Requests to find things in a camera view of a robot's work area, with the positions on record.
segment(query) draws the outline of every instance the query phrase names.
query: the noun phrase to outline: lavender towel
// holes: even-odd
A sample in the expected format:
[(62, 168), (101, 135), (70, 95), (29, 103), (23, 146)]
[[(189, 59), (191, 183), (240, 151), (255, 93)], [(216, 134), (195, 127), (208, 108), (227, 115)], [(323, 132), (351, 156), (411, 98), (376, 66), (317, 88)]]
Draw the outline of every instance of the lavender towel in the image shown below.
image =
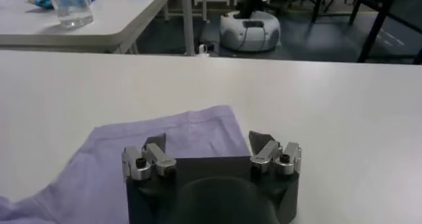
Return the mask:
[(41, 192), (17, 203), (0, 197), (0, 223), (126, 224), (121, 152), (161, 133), (166, 133), (166, 152), (174, 158), (249, 155), (228, 106), (102, 126)]

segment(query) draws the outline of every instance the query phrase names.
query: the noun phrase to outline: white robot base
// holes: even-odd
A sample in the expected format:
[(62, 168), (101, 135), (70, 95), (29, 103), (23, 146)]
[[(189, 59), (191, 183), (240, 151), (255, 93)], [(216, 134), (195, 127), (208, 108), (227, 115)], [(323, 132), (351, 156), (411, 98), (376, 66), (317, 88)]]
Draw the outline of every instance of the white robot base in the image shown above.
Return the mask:
[(280, 39), (280, 22), (266, 12), (255, 11), (250, 18), (234, 18), (239, 11), (221, 16), (220, 43), (235, 51), (268, 51)]

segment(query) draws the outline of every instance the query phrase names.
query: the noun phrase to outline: desk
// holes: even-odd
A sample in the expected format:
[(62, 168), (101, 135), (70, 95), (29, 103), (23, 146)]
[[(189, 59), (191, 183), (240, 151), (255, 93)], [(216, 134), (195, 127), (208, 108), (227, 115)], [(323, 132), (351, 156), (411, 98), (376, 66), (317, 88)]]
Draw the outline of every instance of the desk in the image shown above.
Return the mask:
[(302, 145), (296, 223), (422, 222), (422, 67), (18, 51), (0, 58), (0, 196), (43, 188), (95, 126), (228, 104), (245, 137), (257, 130)]
[[(167, 0), (97, 0), (94, 22), (64, 31), (54, 11), (0, 0), (0, 48), (126, 53)], [(187, 54), (193, 54), (191, 0), (183, 0)]]
[[(312, 15), (312, 23), (314, 23), (317, 20), (318, 14), (319, 14), (319, 9), (320, 9), (320, 4), (321, 4), (322, 0), (316, 0), (316, 5), (314, 7), (314, 11), (313, 11), (313, 15)], [(374, 0), (372, 3), (365, 3), (367, 6), (369, 6), (370, 8), (378, 11), (378, 15), (377, 18), (374, 21), (374, 24), (371, 28), (371, 31), (369, 32), (369, 35), (367, 36), (367, 39), (365, 40), (365, 43), (362, 47), (361, 53), (359, 55), (359, 58), (357, 60), (358, 63), (364, 63), (366, 61), (366, 59), (369, 57), (369, 53), (371, 51), (371, 48), (373, 46), (373, 44), (375, 43), (375, 40), (377, 38), (377, 35), (382, 27), (382, 24), (385, 21), (385, 18), (387, 16), (389, 16), (390, 18), (394, 19), (395, 21), (411, 28), (412, 30), (422, 34), (422, 29), (420, 29), (418, 26), (392, 14), (390, 12), (390, 8), (393, 5), (394, 0)], [(336, 16), (336, 15), (351, 15), (350, 16), (350, 21), (349, 24), (353, 24), (353, 21), (355, 20), (355, 17), (357, 15), (357, 12), (359, 10), (359, 6), (364, 3), (364, 0), (357, 0), (355, 7), (353, 8), (353, 12), (351, 14), (324, 14), (325, 16)], [(421, 63), (421, 56), (422, 55), (422, 50), (419, 52), (418, 55), (399, 55), (399, 56), (395, 56), (395, 58), (410, 58), (410, 59), (414, 59), (413, 64), (420, 64)]]

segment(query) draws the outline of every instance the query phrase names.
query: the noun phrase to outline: metal bracket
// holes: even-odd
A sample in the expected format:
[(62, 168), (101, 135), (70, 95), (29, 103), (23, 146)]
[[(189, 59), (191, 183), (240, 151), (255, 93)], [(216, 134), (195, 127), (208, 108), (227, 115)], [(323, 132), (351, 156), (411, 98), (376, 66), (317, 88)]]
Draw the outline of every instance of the metal bracket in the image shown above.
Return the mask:
[(274, 160), (279, 175), (291, 175), (294, 171), (300, 173), (301, 162), (302, 148), (295, 142), (289, 142), (283, 153)]
[(176, 168), (176, 160), (167, 156), (155, 143), (145, 144), (142, 149), (146, 160), (155, 165), (159, 176), (166, 177)]
[(250, 158), (252, 166), (260, 169), (261, 173), (267, 172), (271, 160), (279, 155), (279, 145), (275, 140), (269, 141), (258, 154)]
[(143, 181), (151, 177), (151, 164), (143, 158), (136, 147), (129, 146), (121, 154), (123, 167), (123, 180), (132, 178), (137, 181)]

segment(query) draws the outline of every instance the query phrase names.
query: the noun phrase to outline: black screw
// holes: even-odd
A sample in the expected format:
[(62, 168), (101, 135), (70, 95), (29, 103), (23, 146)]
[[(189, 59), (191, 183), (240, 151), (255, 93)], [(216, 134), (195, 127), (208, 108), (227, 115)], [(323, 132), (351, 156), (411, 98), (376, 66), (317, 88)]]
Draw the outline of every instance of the black screw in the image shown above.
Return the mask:
[(280, 162), (281, 163), (289, 163), (290, 162), (290, 156), (287, 154), (283, 154), (280, 156)]
[(135, 164), (137, 168), (142, 169), (146, 166), (146, 159), (144, 159), (143, 157), (137, 158)]

